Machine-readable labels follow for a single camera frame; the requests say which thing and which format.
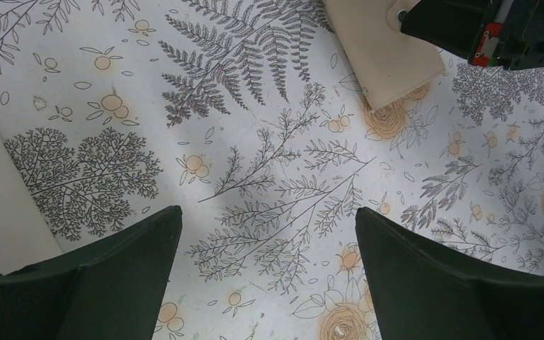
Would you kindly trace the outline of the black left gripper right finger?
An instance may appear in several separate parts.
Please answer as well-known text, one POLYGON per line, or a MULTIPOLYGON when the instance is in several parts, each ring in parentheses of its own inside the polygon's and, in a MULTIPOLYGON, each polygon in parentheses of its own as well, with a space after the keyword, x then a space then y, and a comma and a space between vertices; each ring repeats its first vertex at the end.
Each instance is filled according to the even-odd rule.
POLYGON ((370 208, 355 231, 384 339, 544 339, 544 276, 490 264, 370 208))

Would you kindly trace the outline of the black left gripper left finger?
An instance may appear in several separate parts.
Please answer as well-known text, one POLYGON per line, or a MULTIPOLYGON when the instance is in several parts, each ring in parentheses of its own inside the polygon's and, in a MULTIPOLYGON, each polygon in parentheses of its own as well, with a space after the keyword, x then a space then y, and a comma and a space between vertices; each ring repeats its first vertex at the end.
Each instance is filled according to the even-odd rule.
POLYGON ((151 339, 182 215, 169 206, 74 251, 0 274, 0 339, 151 339))

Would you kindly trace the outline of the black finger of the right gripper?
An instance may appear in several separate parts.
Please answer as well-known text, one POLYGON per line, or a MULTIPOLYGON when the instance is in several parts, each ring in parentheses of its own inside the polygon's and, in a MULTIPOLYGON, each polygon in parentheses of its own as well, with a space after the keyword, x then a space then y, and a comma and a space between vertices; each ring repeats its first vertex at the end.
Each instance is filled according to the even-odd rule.
POLYGON ((489 6, 480 0, 421 0, 400 20, 400 32, 466 59, 489 6))

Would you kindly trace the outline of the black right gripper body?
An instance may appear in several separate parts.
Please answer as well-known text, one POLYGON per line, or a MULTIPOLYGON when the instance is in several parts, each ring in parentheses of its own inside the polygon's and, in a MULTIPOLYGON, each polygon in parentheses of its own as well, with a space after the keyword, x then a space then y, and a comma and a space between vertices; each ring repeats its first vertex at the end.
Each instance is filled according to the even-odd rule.
POLYGON ((489 1, 469 54, 478 67, 544 67, 544 1, 489 1))

